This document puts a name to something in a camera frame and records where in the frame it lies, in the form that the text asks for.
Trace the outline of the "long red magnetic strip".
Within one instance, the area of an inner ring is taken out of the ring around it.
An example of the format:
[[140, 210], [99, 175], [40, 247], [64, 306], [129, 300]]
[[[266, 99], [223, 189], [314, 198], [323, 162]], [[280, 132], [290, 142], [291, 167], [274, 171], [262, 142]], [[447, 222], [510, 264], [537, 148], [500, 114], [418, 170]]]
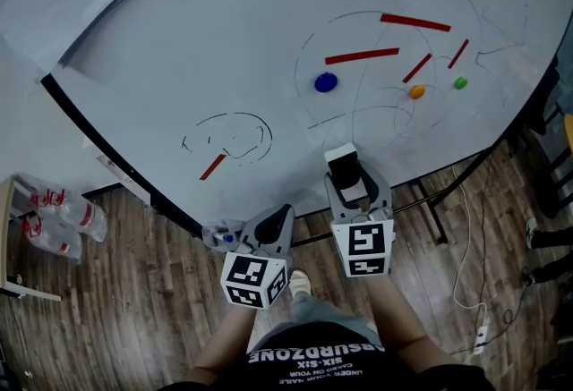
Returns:
[[379, 58], [379, 57], [383, 57], [383, 56], [392, 56], [392, 55], [398, 55], [398, 54], [399, 54], [399, 48], [398, 47], [383, 48], [383, 49], [376, 49], [376, 50], [369, 50], [369, 51], [362, 51], [362, 52], [354, 52], [354, 53], [343, 54], [343, 55], [329, 56], [329, 57], [326, 57], [324, 59], [324, 62], [326, 65], [341, 64], [341, 63], [347, 63], [347, 62], [353, 62], [353, 61], [359, 61], [359, 60], [365, 60], [365, 59], [371, 59], [371, 58]]
[[428, 30], [437, 30], [444, 32], [450, 32], [451, 30], [451, 26], [447, 24], [439, 23], [436, 21], [427, 21], [423, 19], [407, 17], [403, 15], [396, 15], [391, 13], [383, 13], [381, 15], [380, 21], [385, 23], [406, 25]]

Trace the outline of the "white whiteboard on black stand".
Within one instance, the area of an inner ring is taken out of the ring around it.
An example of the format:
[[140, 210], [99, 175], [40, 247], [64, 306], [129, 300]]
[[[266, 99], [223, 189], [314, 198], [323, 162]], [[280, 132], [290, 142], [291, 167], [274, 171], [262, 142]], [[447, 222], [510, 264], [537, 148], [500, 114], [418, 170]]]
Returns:
[[[43, 85], [157, 211], [198, 234], [283, 204], [300, 216], [325, 209], [324, 154], [346, 143], [393, 186], [490, 147], [572, 18], [573, 0], [123, 0]], [[324, 62], [393, 47], [398, 55]], [[325, 72], [338, 85], [320, 93]], [[413, 100], [416, 85], [426, 91]], [[218, 154], [227, 158], [201, 181]]]

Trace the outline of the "white power strip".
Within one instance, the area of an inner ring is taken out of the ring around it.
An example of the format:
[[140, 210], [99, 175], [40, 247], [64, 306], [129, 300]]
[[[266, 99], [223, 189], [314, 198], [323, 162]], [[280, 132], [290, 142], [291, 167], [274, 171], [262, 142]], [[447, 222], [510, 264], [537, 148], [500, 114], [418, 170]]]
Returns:
[[482, 325], [477, 329], [472, 355], [480, 355], [483, 352], [483, 349], [487, 341], [488, 330], [489, 330], [489, 320], [486, 319], [483, 321]]

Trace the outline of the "person's black printed shirt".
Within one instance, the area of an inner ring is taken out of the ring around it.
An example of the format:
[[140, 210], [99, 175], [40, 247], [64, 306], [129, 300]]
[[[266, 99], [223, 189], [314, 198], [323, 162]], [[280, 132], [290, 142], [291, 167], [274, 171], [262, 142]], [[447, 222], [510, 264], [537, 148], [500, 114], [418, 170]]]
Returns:
[[332, 322], [289, 327], [203, 385], [159, 391], [495, 391], [483, 369], [440, 365], [416, 373], [394, 353]]

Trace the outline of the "short red magnetic strip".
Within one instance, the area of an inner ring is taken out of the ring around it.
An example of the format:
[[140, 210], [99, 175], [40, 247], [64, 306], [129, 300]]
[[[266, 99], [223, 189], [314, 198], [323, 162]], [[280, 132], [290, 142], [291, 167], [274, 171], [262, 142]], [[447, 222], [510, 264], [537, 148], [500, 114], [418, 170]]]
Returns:
[[468, 43], [469, 43], [469, 40], [466, 38], [466, 39], [463, 41], [463, 43], [461, 44], [461, 46], [459, 47], [458, 51], [457, 51], [457, 52], [455, 53], [455, 55], [451, 58], [450, 63], [449, 63], [449, 65], [448, 65], [448, 68], [449, 68], [449, 69], [452, 69], [452, 68], [456, 65], [456, 63], [457, 63], [459, 57], [462, 56], [462, 54], [463, 54], [464, 51], [466, 50], [466, 47], [467, 47]]
[[406, 75], [403, 83], [407, 84], [412, 78], [432, 59], [432, 54], [428, 53], [420, 62]]
[[201, 175], [200, 180], [206, 181], [226, 158], [227, 158], [226, 154], [218, 154], [217, 157], [211, 162], [208, 168]]

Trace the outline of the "person's light shoe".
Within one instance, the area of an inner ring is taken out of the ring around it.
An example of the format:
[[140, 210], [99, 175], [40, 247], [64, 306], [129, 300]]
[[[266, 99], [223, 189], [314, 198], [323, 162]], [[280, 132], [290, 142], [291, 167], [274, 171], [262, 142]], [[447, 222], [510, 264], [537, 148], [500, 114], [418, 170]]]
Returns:
[[295, 270], [292, 273], [288, 287], [293, 298], [298, 294], [312, 294], [310, 278], [302, 270]]

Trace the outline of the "person's right forearm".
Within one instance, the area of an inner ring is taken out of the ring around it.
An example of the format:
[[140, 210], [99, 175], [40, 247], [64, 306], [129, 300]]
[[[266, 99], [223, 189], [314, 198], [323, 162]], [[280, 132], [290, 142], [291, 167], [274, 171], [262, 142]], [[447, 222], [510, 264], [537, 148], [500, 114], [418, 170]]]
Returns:
[[381, 344], [414, 373], [456, 364], [427, 334], [422, 321], [388, 275], [363, 281]]

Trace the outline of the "person's left forearm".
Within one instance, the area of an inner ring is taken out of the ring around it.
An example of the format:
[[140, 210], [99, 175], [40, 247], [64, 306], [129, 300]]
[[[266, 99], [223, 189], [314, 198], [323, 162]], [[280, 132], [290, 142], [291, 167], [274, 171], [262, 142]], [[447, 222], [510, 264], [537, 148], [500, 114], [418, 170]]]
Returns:
[[246, 355], [257, 311], [233, 305], [201, 351], [188, 379], [211, 385]]

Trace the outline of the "blue round magnet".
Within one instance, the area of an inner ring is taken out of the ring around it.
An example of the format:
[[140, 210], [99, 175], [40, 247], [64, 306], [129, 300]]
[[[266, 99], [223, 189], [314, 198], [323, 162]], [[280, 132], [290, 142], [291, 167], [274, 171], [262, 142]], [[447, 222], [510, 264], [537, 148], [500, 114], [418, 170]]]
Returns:
[[328, 93], [338, 85], [338, 77], [331, 73], [325, 72], [320, 74], [314, 81], [314, 88], [320, 93]]

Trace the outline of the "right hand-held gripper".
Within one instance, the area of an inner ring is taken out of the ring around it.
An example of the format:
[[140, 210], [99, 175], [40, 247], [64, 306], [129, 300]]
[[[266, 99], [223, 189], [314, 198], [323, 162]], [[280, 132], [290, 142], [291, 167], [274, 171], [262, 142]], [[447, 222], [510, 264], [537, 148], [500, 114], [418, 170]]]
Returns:
[[395, 240], [394, 220], [391, 218], [391, 189], [386, 179], [370, 164], [360, 161], [361, 179], [370, 211], [353, 216], [344, 197], [325, 174], [324, 184], [334, 219], [330, 224], [339, 257], [348, 277], [387, 275]]

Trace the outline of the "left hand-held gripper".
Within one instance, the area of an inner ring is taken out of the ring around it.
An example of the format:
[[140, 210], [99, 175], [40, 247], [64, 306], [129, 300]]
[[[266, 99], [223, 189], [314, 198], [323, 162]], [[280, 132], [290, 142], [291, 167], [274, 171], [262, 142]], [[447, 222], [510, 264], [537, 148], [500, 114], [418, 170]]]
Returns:
[[230, 304], [268, 310], [286, 288], [293, 259], [295, 210], [289, 204], [268, 208], [250, 219], [240, 235], [254, 251], [279, 256], [228, 252], [220, 284]]

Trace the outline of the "small light wooden table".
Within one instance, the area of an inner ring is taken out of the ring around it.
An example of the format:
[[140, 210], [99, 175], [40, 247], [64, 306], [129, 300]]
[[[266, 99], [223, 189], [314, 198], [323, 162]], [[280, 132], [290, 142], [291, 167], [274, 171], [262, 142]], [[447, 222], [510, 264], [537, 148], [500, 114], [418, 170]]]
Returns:
[[59, 295], [44, 293], [8, 280], [8, 229], [10, 220], [13, 217], [13, 196], [17, 185], [18, 183], [12, 175], [0, 183], [0, 291], [8, 292], [8, 296], [15, 298], [34, 296], [52, 302], [61, 302], [62, 297]]

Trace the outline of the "black and white whiteboard eraser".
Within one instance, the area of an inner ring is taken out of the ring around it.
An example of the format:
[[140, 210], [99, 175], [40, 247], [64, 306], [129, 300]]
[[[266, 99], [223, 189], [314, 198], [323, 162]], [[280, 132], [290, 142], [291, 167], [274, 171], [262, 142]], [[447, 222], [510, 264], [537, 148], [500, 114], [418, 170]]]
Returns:
[[333, 184], [341, 191], [345, 201], [363, 197], [360, 164], [355, 146], [346, 143], [325, 152], [325, 160]]

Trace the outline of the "person's grey trousers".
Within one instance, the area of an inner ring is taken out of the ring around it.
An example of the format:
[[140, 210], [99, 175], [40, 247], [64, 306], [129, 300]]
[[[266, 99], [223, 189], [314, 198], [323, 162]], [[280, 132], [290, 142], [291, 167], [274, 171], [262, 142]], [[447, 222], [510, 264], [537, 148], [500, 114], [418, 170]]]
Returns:
[[290, 306], [290, 320], [265, 335], [254, 346], [254, 349], [263, 347], [273, 336], [290, 328], [304, 326], [313, 322], [338, 324], [363, 336], [369, 343], [381, 346], [381, 340], [376, 328], [369, 319], [355, 315], [346, 315], [334, 305], [321, 301], [308, 293], [297, 293]]

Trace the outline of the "pack of plastic water bottles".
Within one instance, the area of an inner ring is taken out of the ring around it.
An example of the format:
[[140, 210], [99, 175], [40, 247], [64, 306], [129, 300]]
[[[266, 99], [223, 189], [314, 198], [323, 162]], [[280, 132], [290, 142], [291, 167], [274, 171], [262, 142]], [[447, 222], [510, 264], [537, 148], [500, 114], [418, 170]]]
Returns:
[[29, 174], [15, 180], [26, 191], [32, 212], [23, 223], [31, 244], [43, 251], [81, 261], [83, 237], [102, 243], [107, 238], [106, 212], [75, 190]]

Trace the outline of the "spray bottle on tray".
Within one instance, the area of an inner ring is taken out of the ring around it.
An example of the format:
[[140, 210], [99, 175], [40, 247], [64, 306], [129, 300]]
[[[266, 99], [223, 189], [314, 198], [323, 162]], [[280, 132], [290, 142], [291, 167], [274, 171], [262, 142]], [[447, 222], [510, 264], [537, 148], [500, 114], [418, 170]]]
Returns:
[[[214, 251], [226, 253], [234, 251], [239, 244], [239, 237], [244, 229], [245, 222], [234, 219], [220, 219], [204, 225], [201, 229], [203, 243]], [[214, 233], [229, 233], [235, 237], [232, 243], [216, 242]]]

